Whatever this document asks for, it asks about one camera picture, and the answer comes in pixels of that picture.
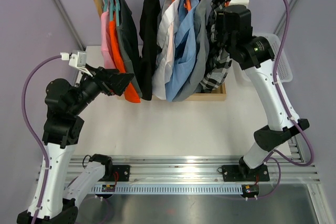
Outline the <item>black white plaid shirt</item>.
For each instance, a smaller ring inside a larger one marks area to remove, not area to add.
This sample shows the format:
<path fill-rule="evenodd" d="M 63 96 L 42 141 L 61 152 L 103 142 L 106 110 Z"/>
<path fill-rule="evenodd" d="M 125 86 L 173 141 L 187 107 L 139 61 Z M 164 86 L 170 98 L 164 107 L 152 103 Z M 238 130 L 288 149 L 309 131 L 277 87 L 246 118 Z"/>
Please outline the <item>black white plaid shirt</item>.
<path fill-rule="evenodd" d="M 217 12 L 225 6 L 226 0 L 211 0 L 211 11 L 208 16 L 206 31 L 209 42 L 209 53 L 203 79 L 198 85 L 201 93 L 211 93 L 219 88 L 228 75 L 232 65 L 229 54 L 225 51 L 224 43 L 218 40 Z"/>

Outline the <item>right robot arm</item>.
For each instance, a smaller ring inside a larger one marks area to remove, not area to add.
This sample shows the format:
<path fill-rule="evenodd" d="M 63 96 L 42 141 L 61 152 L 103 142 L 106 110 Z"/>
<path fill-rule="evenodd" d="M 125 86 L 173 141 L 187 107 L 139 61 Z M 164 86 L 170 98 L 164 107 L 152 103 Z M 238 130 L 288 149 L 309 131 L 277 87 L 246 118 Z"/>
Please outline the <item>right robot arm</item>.
<path fill-rule="evenodd" d="M 244 5 L 231 5 L 219 13 L 224 29 L 224 48 L 249 77 L 261 100 L 267 125 L 254 132 L 255 143 L 237 167 L 238 175 L 245 181 L 262 175 L 267 157 L 280 145 L 309 127 L 290 107 L 289 99 L 277 77 L 275 54 L 269 40 L 254 36 L 251 12 Z"/>

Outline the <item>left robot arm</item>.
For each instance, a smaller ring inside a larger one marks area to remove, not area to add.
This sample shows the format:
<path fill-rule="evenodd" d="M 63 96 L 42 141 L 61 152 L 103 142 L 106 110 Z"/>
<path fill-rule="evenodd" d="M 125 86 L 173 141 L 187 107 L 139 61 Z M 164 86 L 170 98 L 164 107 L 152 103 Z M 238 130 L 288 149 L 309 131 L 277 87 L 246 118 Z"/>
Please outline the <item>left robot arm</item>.
<path fill-rule="evenodd" d="M 121 96 L 134 77 L 117 69 L 88 69 L 78 86 L 59 78 L 46 88 L 47 120 L 41 144 L 47 155 L 34 198 L 29 208 L 18 215 L 17 223 L 75 223 L 90 189 L 99 180 L 113 176 L 111 157 L 94 154 L 85 170 L 65 187 L 67 168 L 84 124 L 80 113 L 101 93 Z"/>

